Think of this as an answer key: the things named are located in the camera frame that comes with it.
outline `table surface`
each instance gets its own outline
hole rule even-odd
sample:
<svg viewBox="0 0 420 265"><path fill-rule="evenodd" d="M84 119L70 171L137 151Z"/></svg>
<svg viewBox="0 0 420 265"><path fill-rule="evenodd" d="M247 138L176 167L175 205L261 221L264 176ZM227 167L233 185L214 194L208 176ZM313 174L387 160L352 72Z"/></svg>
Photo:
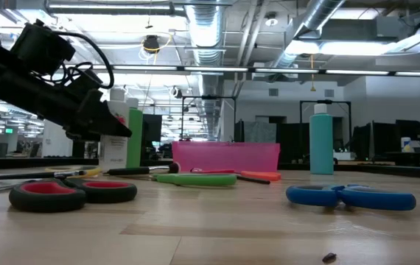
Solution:
<svg viewBox="0 0 420 265"><path fill-rule="evenodd" d="M297 171L282 176L269 186L239 181L234 188L125 180L138 187L132 202L87 204L68 213L19 212L4 191L0 264L323 264L329 252L337 254L335 264L420 264L419 178ZM285 197L290 185L322 182L409 191L417 206L408 212L343 205L328 211Z"/></svg>

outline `green bottle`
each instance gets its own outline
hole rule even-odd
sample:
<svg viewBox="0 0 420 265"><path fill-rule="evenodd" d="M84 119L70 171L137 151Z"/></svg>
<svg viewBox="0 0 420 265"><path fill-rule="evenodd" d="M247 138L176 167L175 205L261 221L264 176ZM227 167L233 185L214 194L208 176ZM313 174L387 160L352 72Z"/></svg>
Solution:
<svg viewBox="0 0 420 265"><path fill-rule="evenodd" d="M128 128L132 135L128 139L127 168L138 167L141 160L141 134L143 130L143 113L138 109L138 99L129 98L127 104L130 107Z"/></svg>

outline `ceiling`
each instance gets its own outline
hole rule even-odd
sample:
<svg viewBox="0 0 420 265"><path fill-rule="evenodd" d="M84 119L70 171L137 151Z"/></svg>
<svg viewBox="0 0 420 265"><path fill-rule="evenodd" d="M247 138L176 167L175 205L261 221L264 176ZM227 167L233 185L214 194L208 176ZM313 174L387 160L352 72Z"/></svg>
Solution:
<svg viewBox="0 0 420 265"><path fill-rule="evenodd" d="M226 7L225 30L223 32L223 42L221 49L223 52L223 65L234 66L237 61L239 46L242 42L242 29L247 23L250 1L223 1L224 3L233 3ZM278 21L275 26L261 25L256 39L256 48L253 49L249 64L267 63L275 60L284 50L285 32L287 24L291 18L305 12L307 6L305 0L300 1L271 1L267 6L267 12L275 12ZM41 19L46 25L53 29L66 30L71 32L80 32L89 36L106 54L112 64L135 65L135 64L156 64L156 65L194 65L194 53L192 52L192 42L189 35L189 25L184 17L175 16L157 16L157 15L108 15L103 14L48 14L43 10L18 10L19 18L22 23L13 23L0 13L0 33L2 45L9 49L16 38L19 36L24 22L33 22L35 19ZM372 1L372 0L354 0L347 1L332 16L335 19L351 20L372 20L377 16L404 15L420 11L420 0L408 1L408 6L403 1ZM164 46L154 57L146 55L142 50L141 42L147 35L157 35L160 46ZM81 40L72 40L71 43L76 48L77 53L69 63L81 63L91 61L96 64L102 64L95 51ZM294 62L299 68L336 68L336 69L404 69L420 71L420 54L402 56L346 56L330 54L314 54L310 56L298 56ZM99 77L104 83L108 83L108 75L104 72L99 73ZM129 97L139 99L140 106L145 112L176 116L178 120L181 113L181 99L173 96L175 88L181 90L184 96L199 96L199 75L163 75L163 74L131 74L122 71L115 73L115 86L127 91ZM233 75L226 76L225 94L230 95L234 82ZM305 87L311 87L312 77L310 75L299 75L290 80L292 82L280 82L280 84L268 84L266 82L248 82L242 87L241 100L257 100L261 93L267 93L268 88L286 88L295 90ZM333 89L342 89L347 83L351 82L353 77L346 76L319 76L315 78L315 85L320 87L330 87ZM104 99L107 99L107 91L104 91ZM268 99L283 101L294 99L289 90L282 91L277 99ZM160 107L145 107L154 104ZM202 102L197 99L192 104L188 116L194 116L195 120L189 124L197 130L189 130L189 133L205 133L205 128L197 122L205 123L206 117L202 116L199 106ZM169 137L177 137L180 126L169 126Z"/></svg>

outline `metal frame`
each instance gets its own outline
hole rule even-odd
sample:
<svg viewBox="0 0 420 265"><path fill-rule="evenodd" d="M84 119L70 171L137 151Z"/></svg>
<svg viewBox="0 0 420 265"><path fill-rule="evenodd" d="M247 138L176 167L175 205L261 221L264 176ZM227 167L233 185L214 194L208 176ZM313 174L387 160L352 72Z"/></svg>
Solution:
<svg viewBox="0 0 420 265"><path fill-rule="evenodd" d="M304 103L324 103L326 105L332 105L333 103L337 103L337 104L346 104L348 105L348 117L349 117L349 143L351 143L351 137L352 137L352 120L351 120L351 102L348 101L332 101L329 99L325 99L325 100L301 100L299 103L299 109L300 109L300 127L298 128L298 137L299 137L299 142L300 142L300 153L301 155L303 155L303 142L304 142L304 135L303 135L303 130L302 130L302 124L303 124L303 104Z"/></svg>
<svg viewBox="0 0 420 265"><path fill-rule="evenodd" d="M182 110L181 110L181 140L183 140L183 115L185 108L185 100L186 99L203 99L203 100L218 100L218 99L233 99L234 102L234 111L233 111L233 117L234 117L234 123L236 123L237 120L237 98L234 96L215 96L215 95L206 95L206 96L182 96Z"/></svg>

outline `white bottle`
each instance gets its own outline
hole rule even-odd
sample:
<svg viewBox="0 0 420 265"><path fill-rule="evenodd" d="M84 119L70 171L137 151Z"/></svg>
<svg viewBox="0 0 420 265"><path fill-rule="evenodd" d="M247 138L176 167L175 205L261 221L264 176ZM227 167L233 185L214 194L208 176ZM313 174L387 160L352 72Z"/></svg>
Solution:
<svg viewBox="0 0 420 265"><path fill-rule="evenodd" d="M125 91L110 89L108 109L123 125L128 127L130 107L125 103ZM102 135L100 138L99 166L103 171L123 169L127 165L128 138Z"/></svg>

